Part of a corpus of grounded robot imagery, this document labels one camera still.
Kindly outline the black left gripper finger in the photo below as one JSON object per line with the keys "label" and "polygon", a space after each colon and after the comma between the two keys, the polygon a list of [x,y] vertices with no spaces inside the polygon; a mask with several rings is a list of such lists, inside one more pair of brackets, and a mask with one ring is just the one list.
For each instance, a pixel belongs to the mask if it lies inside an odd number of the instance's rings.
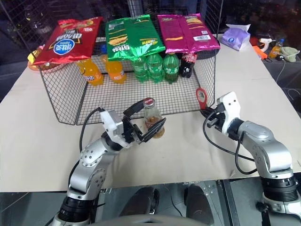
{"label": "black left gripper finger", "polygon": [[144,108],[144,100],[140,100],[126,109],[123,114],[125,117],[131,117],[133,114],[140,112]]}
{"label": "black left gripper finger", "polygon": [[166,118],[162,117],[148,117],[144,118],[144,125],[147,132],[143,135],[143,142],[147,142],[152,138],[160,138],[165,132],[164,124]]}

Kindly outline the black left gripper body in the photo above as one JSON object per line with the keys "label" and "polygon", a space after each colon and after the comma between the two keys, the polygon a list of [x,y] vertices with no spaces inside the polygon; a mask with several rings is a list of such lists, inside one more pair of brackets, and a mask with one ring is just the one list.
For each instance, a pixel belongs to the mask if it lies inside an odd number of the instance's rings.
{"label": "black left gripper body", "polygon": [[143,133],[136,124],[131,123],[131,119],[124,116],[123,122],[123,137],[128,144],[137,142],[138,144],[143,142]]}

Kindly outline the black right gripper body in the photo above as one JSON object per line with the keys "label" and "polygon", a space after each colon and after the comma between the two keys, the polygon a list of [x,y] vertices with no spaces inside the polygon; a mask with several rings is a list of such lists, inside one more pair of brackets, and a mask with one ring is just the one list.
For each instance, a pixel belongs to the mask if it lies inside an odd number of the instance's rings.
{"label": "black right gripper body", "polygon": [[216,130],[222,132],[222,127],[225,122],[225,107],[223,103],[219,103],[215,108],[212,119],[208,119],[207,127],[214,127]]}

